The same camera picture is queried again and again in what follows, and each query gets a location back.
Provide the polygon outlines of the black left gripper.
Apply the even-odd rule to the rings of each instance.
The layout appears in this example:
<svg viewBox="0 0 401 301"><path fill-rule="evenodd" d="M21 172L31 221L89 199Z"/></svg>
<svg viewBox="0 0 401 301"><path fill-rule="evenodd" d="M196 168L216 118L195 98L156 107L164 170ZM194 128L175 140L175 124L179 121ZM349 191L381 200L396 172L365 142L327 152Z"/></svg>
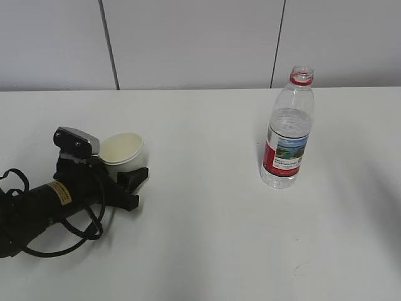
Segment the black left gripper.
<svg viewBox="0 0 401 301"><path fill-rule="evenodd" d="M147 167L118 172L114 180L99 158L79 159L61 153L53 179L65 185L74 201L79 199L86 204L105 202L107 206L132 211L140 205L135 192L148 179L148 172Z"/></svg>

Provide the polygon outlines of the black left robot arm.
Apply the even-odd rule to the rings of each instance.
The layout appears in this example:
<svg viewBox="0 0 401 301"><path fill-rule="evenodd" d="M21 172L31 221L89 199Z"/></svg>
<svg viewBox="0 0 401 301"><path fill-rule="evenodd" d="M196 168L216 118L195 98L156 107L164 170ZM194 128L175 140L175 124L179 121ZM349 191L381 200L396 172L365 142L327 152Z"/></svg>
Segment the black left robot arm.
<svg viewBox="0 0 401 301"><path fill-rule="evenodd" d="M19 169L9 169L23 182L23 189L1 192L1 257L23 251L39 258L71 253L104 233L102 219L107 207L132 211L139 206L135 191L147 180L148 168L118 172L113 180L104 164L91 157L83 162L59 158L53 181L34 189ZM79 241L64 250L40 252L28 245L50 226L60 223Z"/></svg>

